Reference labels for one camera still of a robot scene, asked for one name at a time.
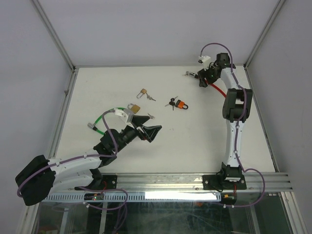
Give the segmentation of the small padlock silver keys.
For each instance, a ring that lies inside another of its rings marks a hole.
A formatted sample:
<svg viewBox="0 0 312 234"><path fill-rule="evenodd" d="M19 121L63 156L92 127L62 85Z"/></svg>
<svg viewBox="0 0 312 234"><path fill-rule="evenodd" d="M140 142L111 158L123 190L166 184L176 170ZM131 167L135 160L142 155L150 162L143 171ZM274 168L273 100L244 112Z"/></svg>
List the small padlock silver keys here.
<svg viewBox="0 0 312 234"><path fill-rule="evenodd" d="M146 94L146 97L148 100L153 100L153 101L156 101L153 97L151 97L149 94Z"/></svg>

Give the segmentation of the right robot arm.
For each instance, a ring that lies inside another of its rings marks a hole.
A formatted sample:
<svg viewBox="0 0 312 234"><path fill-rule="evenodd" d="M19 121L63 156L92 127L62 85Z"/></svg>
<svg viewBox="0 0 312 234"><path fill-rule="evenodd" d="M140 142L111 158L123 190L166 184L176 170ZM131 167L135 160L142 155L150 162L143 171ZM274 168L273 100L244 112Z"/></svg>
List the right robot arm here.
<svg viewBox="0 0 312 234"><path fill-rule="evenodd" d="M228 189L243 178L240 160L242 132L251 111L253 91L243 88L236 77L236 68L227 53L217 54L212 62L209 56L199 56L202 69L198 71L199 86L207 87L221 79L227 88L222 116L227 127L225 159L221 163L218 184Z"/></svg>

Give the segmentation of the large brass padlock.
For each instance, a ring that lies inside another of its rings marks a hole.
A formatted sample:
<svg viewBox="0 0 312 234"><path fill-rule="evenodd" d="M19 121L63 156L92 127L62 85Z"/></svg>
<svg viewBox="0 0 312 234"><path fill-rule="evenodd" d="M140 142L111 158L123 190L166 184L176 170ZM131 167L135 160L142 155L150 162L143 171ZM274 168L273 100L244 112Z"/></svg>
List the large brass padlock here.
<svg viewBox="0 0 312 234"><path fill-rule="evenodd" d="M134 114L137 114L140 111L140 107L136 104L129 103L127 108L132 111Z"/></svg>

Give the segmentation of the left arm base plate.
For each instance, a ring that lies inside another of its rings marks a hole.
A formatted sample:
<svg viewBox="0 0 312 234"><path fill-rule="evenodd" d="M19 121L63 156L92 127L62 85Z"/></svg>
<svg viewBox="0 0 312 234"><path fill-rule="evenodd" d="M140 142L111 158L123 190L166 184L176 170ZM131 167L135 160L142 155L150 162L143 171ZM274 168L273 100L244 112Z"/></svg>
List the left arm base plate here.
<svg viewBox="0 0 312 234"><path fill-rule="evenodd" d="M101 175L96 176L89 185L75 187L75 190L82 190L86 188L87 190L107 190L117 188L117 175Z"/></svg>

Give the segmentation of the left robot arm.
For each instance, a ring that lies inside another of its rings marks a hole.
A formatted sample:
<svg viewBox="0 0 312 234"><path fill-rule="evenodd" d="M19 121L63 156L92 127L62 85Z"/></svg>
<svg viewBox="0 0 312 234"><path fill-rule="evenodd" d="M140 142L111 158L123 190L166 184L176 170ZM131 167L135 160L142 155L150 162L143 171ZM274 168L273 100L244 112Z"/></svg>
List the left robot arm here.
<svg viewBox="0 0 312 234"><path fill-rule="evenodd" d="M17 196L32 206L45 200L51 193L67 189L101 190L100 168L116 160L118 153L134 139L152 142L162 129L161 125L145 126L149 116L133 115L123 130L117 131L104 122L106 132L91 154L68 159L34 157L15 178Z"/></svg>

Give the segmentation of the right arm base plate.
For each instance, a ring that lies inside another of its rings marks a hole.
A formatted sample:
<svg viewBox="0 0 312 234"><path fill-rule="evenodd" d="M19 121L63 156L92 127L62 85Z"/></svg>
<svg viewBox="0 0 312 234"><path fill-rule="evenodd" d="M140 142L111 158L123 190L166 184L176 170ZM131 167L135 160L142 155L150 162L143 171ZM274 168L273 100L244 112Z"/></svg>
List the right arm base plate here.
<svg viewBox="0 0 312 234"><path fill-rule="evenodd" d="M247 185L245 177L242 176L238 181L229 181L221 178L220 175L203 175L202 183L204 190L216 190L222 192L224 190L246 190Z"/></svg>

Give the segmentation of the red cable lock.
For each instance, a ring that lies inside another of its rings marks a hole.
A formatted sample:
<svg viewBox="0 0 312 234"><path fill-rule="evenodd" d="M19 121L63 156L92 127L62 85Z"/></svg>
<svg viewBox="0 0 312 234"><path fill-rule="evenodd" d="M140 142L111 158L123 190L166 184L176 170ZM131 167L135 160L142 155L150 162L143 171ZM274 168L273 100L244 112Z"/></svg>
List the red cable lock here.
<svg viewBox="0 0 312 234"><path fill-rule="evenodd" d="M199 79L198 74L196 74L196 73L186 71L185 74L187 74L188 77ZM207 82L207 84L208 84L208 86L215 88L219 93L221 93L223 95L223 97L226 97L225 92L223 90L221 90L219 87L217 87L215 84L209 84L208 82Z"/></svg>

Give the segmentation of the small brass padlock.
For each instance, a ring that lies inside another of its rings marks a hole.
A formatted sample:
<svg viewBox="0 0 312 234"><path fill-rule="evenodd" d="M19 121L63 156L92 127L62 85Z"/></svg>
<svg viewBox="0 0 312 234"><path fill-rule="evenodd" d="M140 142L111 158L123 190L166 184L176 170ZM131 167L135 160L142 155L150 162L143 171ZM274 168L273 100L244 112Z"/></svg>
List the small brass padlock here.
<svg viewBox="0 0 312 234"><path fill-rule="evenodd" d="M141 89L139 94L136 96L136 98L140 99L143 95L147 93L146 89Z"/></svg>

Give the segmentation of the orange black padlock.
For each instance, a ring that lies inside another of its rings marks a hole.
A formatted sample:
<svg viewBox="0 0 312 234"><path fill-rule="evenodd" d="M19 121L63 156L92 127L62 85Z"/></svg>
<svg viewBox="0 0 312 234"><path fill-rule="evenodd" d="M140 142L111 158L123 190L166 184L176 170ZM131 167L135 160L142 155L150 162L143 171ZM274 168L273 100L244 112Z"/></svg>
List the orange black padlock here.
<svg viewBox="0 0 312 234"><path fill-rule="evenodd" d="M178 109L183 109L183 110L187 110L189 108L189 106L185 102L179 99L176 101L175 107Z"/></svg>

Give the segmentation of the green cable lock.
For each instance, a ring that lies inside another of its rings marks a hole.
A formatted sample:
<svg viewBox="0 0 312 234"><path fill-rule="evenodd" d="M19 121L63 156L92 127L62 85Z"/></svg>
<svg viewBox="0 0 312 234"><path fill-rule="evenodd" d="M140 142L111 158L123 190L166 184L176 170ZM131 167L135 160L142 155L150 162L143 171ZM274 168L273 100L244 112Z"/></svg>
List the green cable lock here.
<svg viewBox="0 0 312 234"><path fill-rule="evenodd" d="M92 129L93 131L95 131L95 132L97 132L97 133L99 133L99 134L101 134L101 135L104 135L105 133L97 128L97 124L98 124L98 122L99 122L101 119L102 119L102 116L99 116L99 117L95 120L94 123L88 123L87 126L88 126L90 129Z"/></svg>

